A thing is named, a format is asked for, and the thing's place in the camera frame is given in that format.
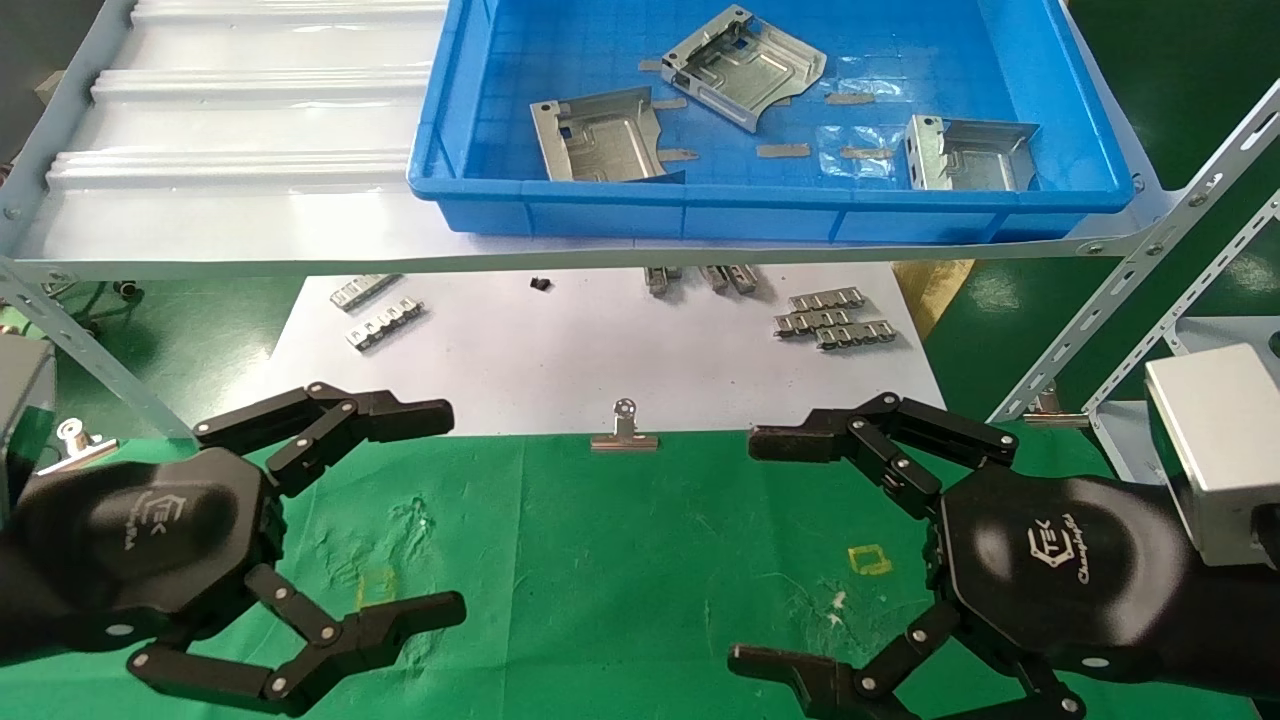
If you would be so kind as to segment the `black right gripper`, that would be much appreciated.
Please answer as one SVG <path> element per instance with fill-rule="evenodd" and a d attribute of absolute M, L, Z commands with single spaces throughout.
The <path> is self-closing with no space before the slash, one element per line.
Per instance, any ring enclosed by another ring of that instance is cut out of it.
<path fill-rule="evenodd" d="M 982 469 L 942 493 L 909 447 Z M 1277 698 L 1276 571 L 1207 565 L 1165 488 L 1025 477 L 1007 469 L 1016 450 L 1014 436 L 891 392 L 855 409 L 813 409 L 796 427 L 754 427 L 755 460 L 847 461 L 909 516 L 936 516 L 941 589 L 961 612 L 933 603 L 864 667 L 733 644 L 728 670 L 788 687 L 808 719 L 914 719 L 897 688 L 963 629 L 996 669 L 1014 665 L 1024 696 L 956 719 L 1085 717 L 1084 700 L 1050 666 Z"/>

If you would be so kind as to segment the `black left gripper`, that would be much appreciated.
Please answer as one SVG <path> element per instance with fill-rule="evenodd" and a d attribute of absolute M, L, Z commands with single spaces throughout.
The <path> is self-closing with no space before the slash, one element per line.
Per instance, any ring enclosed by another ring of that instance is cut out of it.
<path fill-rule="evenodd" d="M 192 457 L 31 480 L 3 527 L 3 664 L 172 639 L 128 662 L 152 691 L 306 715 L 346 678 L 389 667 L 407 639 L 457 626 L 467 610 L 460 592 L 447 591 L 335 620 L 271 568 L 287 529 L 276 492 L 301 495 L 365 441 L 453 428 L 443 398 L 402 402 L 388 389 L 314 382 L 197 423 L 206 450 Z M 274 445 L 269 480 L 241 456 Z M 255 598 L 303 639 L 292 660 L 271 669 L 189 653 L 191 641 L 225 630 Z"/>

